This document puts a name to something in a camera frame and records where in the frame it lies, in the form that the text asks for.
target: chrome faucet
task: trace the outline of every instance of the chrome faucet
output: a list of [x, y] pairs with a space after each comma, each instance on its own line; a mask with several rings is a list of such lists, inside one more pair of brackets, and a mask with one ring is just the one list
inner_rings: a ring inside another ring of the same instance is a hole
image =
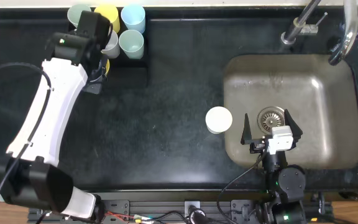
[[[287, 32], [281, 35], [281, 40], [284, 44], [292, 45], [296, 41], [298, 35], [316, 34], [318, 31], [318, 24], [326, 16], [320, 19], [316, 25], [307, 25], [306, 20], [310, 14], [317, 7], [321, 0], [311, 0], [310, 3], [302, 11], [301, 15], [293, 20]], [[330, 56], [328, 63], [330, 65], [337, 65], [350, 51], [354, 40], [356, 39], [358, 30], [358, 15], [356, 0], [343, 0], [345, 11], [345, 34], [340, 46]]]

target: stainless steel sink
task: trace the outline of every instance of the stainless steel sink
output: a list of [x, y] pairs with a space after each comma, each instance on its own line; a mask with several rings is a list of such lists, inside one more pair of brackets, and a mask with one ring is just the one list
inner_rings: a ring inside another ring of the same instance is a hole
[[253, 138], [283, 125], [288, 109], [303, 130], [289, 164], [309, 169], [347, 169], [358, 163], [358, 105], [351, 68], [328, 64], [328, 55], [243, 55], [224, 75], [224, 106], [232, 126], [224, 133], [226, 151], [237, 164], [257, 159], [240, 144], [248, 113]]

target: white wall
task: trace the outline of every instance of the white wall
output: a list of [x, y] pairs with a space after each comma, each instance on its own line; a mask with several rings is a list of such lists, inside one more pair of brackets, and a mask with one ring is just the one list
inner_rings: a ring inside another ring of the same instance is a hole
[[[97, 6], [102, 3], [118, 7], [130, 3], [143, 6], [304, 6], [310, 0], [0, 0], [1, 7], [70, 7], [76, 3]], [[343, 0], [322, 0], [320, 6], [340, 6]]]

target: sink drain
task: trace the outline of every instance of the sink drain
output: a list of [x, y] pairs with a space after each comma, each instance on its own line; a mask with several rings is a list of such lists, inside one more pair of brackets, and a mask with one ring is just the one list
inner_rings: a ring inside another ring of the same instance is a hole
[[284, 110], [277, 106], [269, 106], [259, 112], [258, 125], [265, 134], [270, 134], [272, 128], [284, 126]]

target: black countertop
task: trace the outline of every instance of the black countertop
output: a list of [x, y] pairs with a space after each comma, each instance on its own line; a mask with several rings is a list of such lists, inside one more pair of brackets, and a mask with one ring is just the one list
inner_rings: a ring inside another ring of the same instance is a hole
[[[328, 40], [341, 36], [343, 12], [320, 8], [309, 22], [324, 11], [329, 15], [317, 36], [299, 37], [285, 49], [280, 34], [299, 8], [148, 9], [149, 86], [81, 93], [63, 137], [59, 168], [85, 190], [223, 187], [244, 168], [230, 160], [224, 134], [211, 134], [204, 118], [210, 108], [223, 105], [226, 64], [244, 54], [328, 54]], [[0, 13], [0, 63], [39, 66], [46, 40], [67, 29], [63, 9]], [[358, 94], [358, 40], [346, 61]], [[39, 77], [23, 68], [0, 71], [0, 155], [20, 129], [38, 84]], [[306, 176], [307, 190], [358, 190], [358, 166], [307, 170]], [[264, 177], [253, 170], [233, 187], [262, 190]]]

